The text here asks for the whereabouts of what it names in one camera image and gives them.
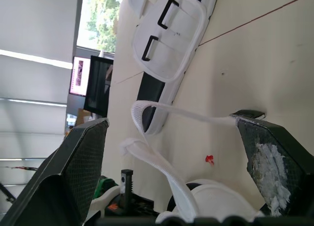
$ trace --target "thin red line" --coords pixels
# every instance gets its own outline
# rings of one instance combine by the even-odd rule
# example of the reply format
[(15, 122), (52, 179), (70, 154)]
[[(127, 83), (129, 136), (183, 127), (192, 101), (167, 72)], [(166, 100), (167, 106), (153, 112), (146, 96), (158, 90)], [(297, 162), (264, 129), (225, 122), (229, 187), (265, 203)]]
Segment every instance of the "thin red line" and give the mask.
[(290, 4), (292, 4), (292, 3), (296, 2), (296, 1), (299, 1), (299, 0), (290, 1), (290, 2), (286, 3), (285, 5), (282, 5), (282, 6), (276, 8), (276, 9), (270, 11), (270, 12), (267, 12), (267, 13), (265, 13), (265, 14), (263, 14), (263, 15), (257, 17), (257, 18), (252, 19), (251, 21), (248, 21), (248, 22), (246, 22), (246, 23), (244, 23), (244, 24), (242, 24), (242, 25), (240, 25), (240, 26), (238, 26), (238, 27), (233, 28), (233, 29), (230, 30), (230, 31), (227, 31), (227, 32), (225, 32), (225, 33), (223, 33), (223, 34), (221, 34), (221, 35), (215, 37), (215, 38), (212, 38), (212, 39), (210, 39), (210, 40), (208, 40), (208, 41), (206, 41), (206, 42), (200, 44), (199, 47), (202, 46), (202, 45), (204, 45), (204, 44), (206, 44), (206, 43), (208, 43), (208, 42), (210, 42), (210, 41), (213, 41), (214, 39), (217, 39), (217, 38), (219, 38), (219, 37), (221, 37), (221, 36), (223, 36), (223, 35), (225, 35), (225, 34), (227, 34), (227, 33), (230, 33), (230, 32), (232, 32), (232, 31), (236, 30), (237, 28), (240, 28), (240, 27), (245, 26), (245, 25), (247, 25), (247, 24), (249, 24), (249, 23), (251, 23), (251, 22), (253, 22), (253, 21), (255, 21), (255, 20), (258, 20), (258, 19), (260, 19), (260, 18), (262, 18), (262, 17), (264, 17), (264, 16), (267, 16), (268, 14), (273, 13), (274, 11), (278, 11), (279, 9), (284, 8), (285, 6), (288, 6), (288, 5), (290, 5)]

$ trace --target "green object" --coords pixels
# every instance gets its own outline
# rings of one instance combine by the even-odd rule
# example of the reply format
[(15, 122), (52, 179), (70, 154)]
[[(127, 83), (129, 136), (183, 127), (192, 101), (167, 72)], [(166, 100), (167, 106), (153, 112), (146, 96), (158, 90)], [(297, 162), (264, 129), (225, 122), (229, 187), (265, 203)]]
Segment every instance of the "green object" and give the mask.
[(118, 184), (116, 184), (113, 179), (100, 176), (97, 187), (95, 189), (93, 199), (99, 198), (106, 191), (108, 191), (110, 188), (114, 186), (118, 186)]

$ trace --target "white wall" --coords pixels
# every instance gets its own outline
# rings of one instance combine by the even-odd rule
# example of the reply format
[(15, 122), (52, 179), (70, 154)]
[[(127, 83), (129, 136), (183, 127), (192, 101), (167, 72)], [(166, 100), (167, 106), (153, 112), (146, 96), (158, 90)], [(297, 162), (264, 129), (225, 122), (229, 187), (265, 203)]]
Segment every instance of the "white wall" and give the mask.
[[(0, 50), (72, 62), (78, 0), (0, 0)], [(66, 103), (71, 70), (0, 56), (0, 98)], [(0, 99), (0, 158), (48, 157), (62, 143), (66, 107)], [(42, 160), (0, 162), (2, 184), (27, 183)], [(16, 197), (24, 187), (8, 187)], [(0, 213), (10, 203), (0, 193)]]
[(72, 70), (8, 56), (0, 64), (0, 97), (67, 102)]
[(78, 0), (0, 0), (0, 49), (72, 62)]

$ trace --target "window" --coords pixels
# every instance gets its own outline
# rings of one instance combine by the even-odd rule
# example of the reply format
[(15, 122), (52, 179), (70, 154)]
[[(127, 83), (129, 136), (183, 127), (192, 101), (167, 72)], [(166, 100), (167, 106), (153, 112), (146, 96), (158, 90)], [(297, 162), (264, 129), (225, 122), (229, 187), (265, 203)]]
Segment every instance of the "window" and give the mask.
[(77, 45), (115, 52), (122, 0), (83, 0)]

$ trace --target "beige floor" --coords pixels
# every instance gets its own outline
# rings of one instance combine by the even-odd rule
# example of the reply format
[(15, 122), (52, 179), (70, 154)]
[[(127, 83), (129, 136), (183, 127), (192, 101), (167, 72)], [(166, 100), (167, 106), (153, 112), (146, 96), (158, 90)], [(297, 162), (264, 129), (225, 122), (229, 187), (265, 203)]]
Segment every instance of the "beige floor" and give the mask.
[[(202, 42), (209, 41), (293, 0), (217, 0)], [(239, 109), (267, 112), (311, 153), (314, 117), (314, 0), (298, 0), (200, 46), (174, 106), (208, 116)], [(121, 7), (103, 174), (120, 182), (120, 170), (134, 170), (134, 192), (165, 210), (171, 197), (166, 178), (146, 163), (121, 157), (119, 143), (140, 137), (132, 120), (142, 70), (131, 40), (139, 20), (124, 0)], [(247, 158), (236, 128), (217, 127), (170, 115), (153, 148), (190, 181), (210, 178), (241, 193), (255, 208), (263, 205), (246, 171)], [(213, 155), (214, 167), (205, 162)]]

